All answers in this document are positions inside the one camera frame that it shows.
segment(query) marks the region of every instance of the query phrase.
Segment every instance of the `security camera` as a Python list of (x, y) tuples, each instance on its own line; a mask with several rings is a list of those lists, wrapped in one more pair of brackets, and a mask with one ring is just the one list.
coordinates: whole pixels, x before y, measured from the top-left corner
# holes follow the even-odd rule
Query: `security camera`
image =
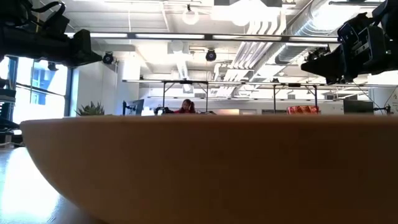
[(102, 62), (104, 62), (107, 65), (111, 65), (113, 60), (114, 60), (113, 52), (106, 52), (104, 58), (102, 59)]
[(214, 49), (209, 49), (206, 54), (206, 61), (214, 62), (217, 58), (217, 54)]

